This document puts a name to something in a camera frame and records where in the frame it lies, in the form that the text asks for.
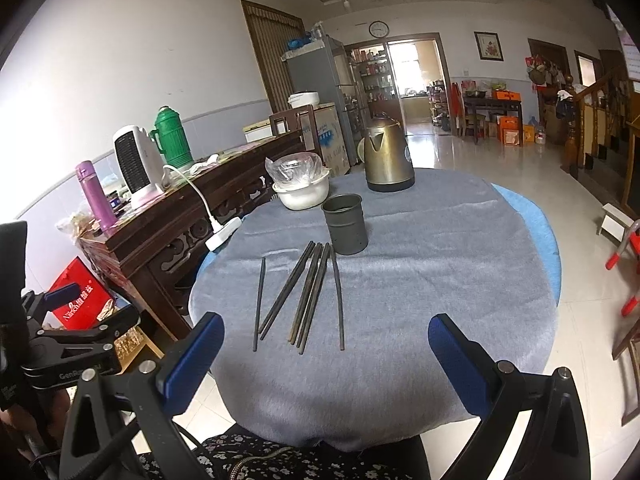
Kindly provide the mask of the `dark carved wooden sideboard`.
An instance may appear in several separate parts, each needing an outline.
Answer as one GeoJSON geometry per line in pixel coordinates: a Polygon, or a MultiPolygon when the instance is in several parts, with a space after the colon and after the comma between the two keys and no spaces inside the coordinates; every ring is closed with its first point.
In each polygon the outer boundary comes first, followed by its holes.
{"type": "Polygon", "coordinates": [[[275,136],[180,184],[111,234],[77,240],[105,285],[148,312],[172,339],[190,332],[186,303],[213,234],[198,193],[220,223],[244,217],[273,196],[265,160],[305,149],[299,130],[275,136]]]}

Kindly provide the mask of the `dark chopstick two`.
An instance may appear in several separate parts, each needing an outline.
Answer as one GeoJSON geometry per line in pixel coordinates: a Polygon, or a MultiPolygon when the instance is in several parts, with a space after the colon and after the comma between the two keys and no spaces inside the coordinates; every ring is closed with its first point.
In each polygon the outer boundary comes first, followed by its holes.
{"type": "Polygon", "coordinates": [[[314,246],[316,246],[316,243],[313,240],[311,240],[303,250],[300,257],[298,258],[291,273],[288,274],[288,278],[286,279],[283,287],[278,293],[276,300],[274,300],[274,303],[271,309],[269,310],[265,321],[262,322],[262,325],[259,327],[259,332],[258,332],[259,339],[264,339],[267,333],[269,332],[270,327],[272,326],[273,322],[276,320],[276,317],[278,316],[279,312],[284,306],[285,301],[288,299],[288,296],[290,296],[290,293],[292,292],[297,281],[302,275],[303,270],[305,269],[305,266],[306,266],[306,262],[310,257],[312,251],[314,250],[314,246]]]}

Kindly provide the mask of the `white power strip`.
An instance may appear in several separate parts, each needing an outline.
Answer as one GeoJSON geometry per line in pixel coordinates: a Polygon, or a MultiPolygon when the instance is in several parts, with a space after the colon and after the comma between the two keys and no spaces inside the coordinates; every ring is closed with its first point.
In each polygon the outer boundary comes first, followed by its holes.
{"type": "Polygon", "coordinates": [[[210,216],[209,223],[213,228],[213,234],[206,240],[205,245],[210,252],[214,252],[242,226],[242,219],[233,217],[226,223],[221,224],[213,216],[210,216]]]}

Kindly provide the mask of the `dark wooden side table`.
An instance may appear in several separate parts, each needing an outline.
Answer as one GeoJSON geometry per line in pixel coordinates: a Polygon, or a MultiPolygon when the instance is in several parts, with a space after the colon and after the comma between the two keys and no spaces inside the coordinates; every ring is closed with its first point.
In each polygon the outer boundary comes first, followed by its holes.
{"type": "Polygon", "coordinates": [[[524,145],[524,122],[522,102],[518,100],[498,100],[489,98],[463,98],[465,110],[472,115],[472,127],[474,142],[480,140],[480,130],[478,130],[477,111],[484,110],[489,114],[506,116],[515,113],[518,118],[518,143],[524,145]]]}

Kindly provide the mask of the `white bowl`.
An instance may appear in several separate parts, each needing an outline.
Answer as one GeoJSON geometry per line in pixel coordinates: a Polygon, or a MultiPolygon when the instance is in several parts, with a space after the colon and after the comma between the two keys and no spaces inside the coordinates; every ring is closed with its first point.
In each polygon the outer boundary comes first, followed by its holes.
{"type": "Polygon", "coordinates": [[[309,209],[322,204],[328,198],[330,173],[328,168],[323,168],[318,178],[312,180],[304,188],[297,190],[287,190],[277,183],[273,183],[272,189],[276,192],[283,206],[289,210],[309,209]]]}

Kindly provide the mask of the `red plastic stool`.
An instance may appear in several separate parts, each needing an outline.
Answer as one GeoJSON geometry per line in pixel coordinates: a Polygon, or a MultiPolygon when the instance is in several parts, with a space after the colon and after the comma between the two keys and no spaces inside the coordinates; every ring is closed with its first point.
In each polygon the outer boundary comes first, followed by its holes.
{"type": "Polygon", "coordinates": [[[620,266],[628,275],[634,271],[634,290],[629,293],[620,314],[624,318],[639,307],[639,231],[632,231],[623,237],[612,256],[606,260],[605,269],[611,271],[620,266]]]}

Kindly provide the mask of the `blue round table cover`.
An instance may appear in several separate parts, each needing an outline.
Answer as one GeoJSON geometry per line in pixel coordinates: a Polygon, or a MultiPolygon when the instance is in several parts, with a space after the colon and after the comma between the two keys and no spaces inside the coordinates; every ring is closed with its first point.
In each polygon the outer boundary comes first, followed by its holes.
{"type": "Polygon", "coordinates": [[[558,241],[544,212],[531,200],[498,184],[492,185],[506,202],[523,218],[529,235],[544,265],[555,303],[560,302],[562,262],[558,241]]]}

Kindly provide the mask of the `dark chopstick four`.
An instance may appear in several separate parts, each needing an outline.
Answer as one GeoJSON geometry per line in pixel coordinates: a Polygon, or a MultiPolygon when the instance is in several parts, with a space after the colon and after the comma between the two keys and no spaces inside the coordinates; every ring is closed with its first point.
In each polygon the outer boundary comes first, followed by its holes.
{"type": "Polygon", "coordinates": [[[300,294],[293,324],[290,333],[288,334],[288,342],[290,344],[296,344],[300,326],[302,326],[303,317],[311,294],[312,285],[314,284],[314,276],[316,275],[318,269],[322,248],[323,245],[321,243],[318,243],[316,246],[314,246],[314,250],[311,253],[309,269],[303,284],[302,293],[300,294]]]}

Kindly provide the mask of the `grey refrigerator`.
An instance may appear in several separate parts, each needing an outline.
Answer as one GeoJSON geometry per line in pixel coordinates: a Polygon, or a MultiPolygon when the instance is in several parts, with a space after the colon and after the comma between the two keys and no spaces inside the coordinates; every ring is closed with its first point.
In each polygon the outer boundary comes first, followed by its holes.
{"type": "Polygon", "coordinates": [[[346,155],[359,162],[357,144],[364,133],[360,90],[344,44],[326,35],[282,55],[293,90],[317,92],[321,104],[333,103],[343,133],[346,155]]]}

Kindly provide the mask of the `gold electric kettle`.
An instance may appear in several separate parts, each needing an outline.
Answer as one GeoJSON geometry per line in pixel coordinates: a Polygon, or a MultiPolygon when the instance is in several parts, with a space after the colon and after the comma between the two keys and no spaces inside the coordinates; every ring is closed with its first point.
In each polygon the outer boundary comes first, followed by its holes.
{"type": "Polygon", "coordinates": [[[405,130],[396,119],[373,118],[359,147],[370,190],[398,192],[416,182],[405,130]]]}

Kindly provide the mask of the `dark grey utensil cup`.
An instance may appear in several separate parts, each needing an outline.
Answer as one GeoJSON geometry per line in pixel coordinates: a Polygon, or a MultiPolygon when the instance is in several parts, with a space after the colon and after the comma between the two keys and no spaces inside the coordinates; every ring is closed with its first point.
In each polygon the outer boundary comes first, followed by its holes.
{"type": "Polygon", "coordinates": [[[334,195],[329,197],[321,208],[334,252],[351,256],[367,248],[369,240],[360,195],[334,195]]]}

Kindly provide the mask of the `red cardboard box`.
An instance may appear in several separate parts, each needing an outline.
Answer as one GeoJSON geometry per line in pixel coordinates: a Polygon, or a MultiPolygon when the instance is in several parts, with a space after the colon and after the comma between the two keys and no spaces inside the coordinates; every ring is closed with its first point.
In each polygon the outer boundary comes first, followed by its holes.
{"type": "Polygon", "coordinates": [[[112,295],[93,275],[81,258],[72,260],[49,288],[50,292],[69,284],[77,284],[79,297],[67,301],[52,314],[66,330],[88,330],[107,307],[114,304],[112,295]]]}

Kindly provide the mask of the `white fan heater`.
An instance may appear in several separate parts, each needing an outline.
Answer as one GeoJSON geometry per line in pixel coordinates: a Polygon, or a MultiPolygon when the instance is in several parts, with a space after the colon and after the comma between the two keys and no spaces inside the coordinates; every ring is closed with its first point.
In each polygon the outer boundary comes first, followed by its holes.
{"type": "Polygon", "coordinates": [[[145,128],[129,125],[113,136],[120,174],[130,192],[131,207],[140,209],[164,194],[163,159],[145,128]]]}

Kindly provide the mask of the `dark chopstick one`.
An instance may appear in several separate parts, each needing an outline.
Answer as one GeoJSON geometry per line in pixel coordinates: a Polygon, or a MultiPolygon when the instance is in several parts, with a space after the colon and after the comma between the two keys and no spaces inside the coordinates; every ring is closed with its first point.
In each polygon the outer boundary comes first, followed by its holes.
{"type": "Polygon", "coordinates": [[[264,284],[266,277],[267,261],[266,257],[260,259],[259,278],[256,294],[256,309],[254,317],[254,332],[252,341],[252,351],[255,353],[258,349],[258,339],[260,335],[260,317],[262,316],[262,294],[264,293],[264,284]]]}

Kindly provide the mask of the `green thermos jug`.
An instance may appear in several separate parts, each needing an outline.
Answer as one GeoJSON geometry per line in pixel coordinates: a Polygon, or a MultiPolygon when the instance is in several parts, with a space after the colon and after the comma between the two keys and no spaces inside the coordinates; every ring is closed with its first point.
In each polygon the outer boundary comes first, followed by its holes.
{"type": "Polygon", "coordinates": [[[149,137],[167,165],[182,169],[194,163],[180,116],[169,106],[158,110],[149,137]]]}

